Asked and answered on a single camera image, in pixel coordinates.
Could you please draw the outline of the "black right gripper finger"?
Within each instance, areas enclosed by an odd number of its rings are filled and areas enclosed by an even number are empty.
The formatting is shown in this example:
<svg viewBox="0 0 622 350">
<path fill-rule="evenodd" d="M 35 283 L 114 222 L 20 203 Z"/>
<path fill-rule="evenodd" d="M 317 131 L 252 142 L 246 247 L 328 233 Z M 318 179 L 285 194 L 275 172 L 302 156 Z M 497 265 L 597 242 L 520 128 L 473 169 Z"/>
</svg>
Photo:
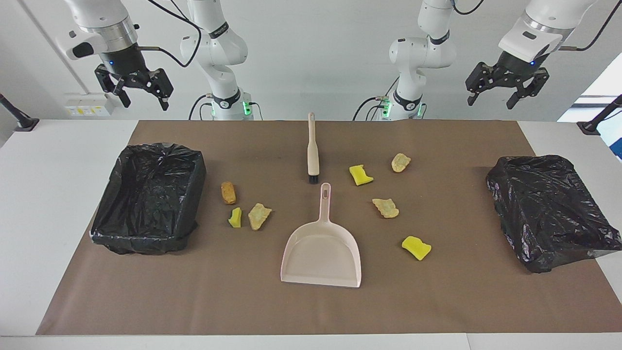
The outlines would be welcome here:
<svg viewBox="0 0 622 350">
<path fill-rule="evenodd" d="M 164 69 L 157 69 L 148 72 L 146 91 L 158 99 L 163 111 L 169 108 L 169 98 L 173 94 L 174 88 Z"/>
<path fill-rule="evenodd" d="M 121 75 L 110 73 L 104 64 L 100 64 L 95 69 L 95 75 L 105 93 L 112 93 L 119 98 L 124 108 L 129 108 L 131 100 L 124 91 L 126 78 Z"/>
</svg>

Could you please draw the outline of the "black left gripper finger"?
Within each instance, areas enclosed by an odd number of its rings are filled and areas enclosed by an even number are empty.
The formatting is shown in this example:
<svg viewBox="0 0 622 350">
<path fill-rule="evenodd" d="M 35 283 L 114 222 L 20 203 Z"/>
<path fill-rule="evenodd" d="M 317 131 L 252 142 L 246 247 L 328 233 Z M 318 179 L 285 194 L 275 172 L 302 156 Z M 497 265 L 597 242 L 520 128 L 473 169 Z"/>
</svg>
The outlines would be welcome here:
<svg viewBox="0 0 622 350">
<path fill-rule="evenodd" d="M 473 106 L 480 93 L 495 88 L 495 72 L 496 66 L 489 66 L 484 62 L 476 64 L 475 68 L 465 80 L 465 87 L 469 92 L 467 103 Z"/>
<path fill-rule="evenodd" d="M 507 109 L 513 109 L 515 105 L 523 98 L 535 97 L 538 93 L 540 93 L 542 87 L 546 84 L 549 77 L 550 75 L 547 69 L 538 69 L 531 76 L 531 81 L 525 87 L 524 82 L 527 80 L 526 77 L 520 77 L 516 74 L 511 74 L 511 77 L 509 78 L 510 87 L 516 88 L 516 91 L 507 100 Z"/>
</svg>

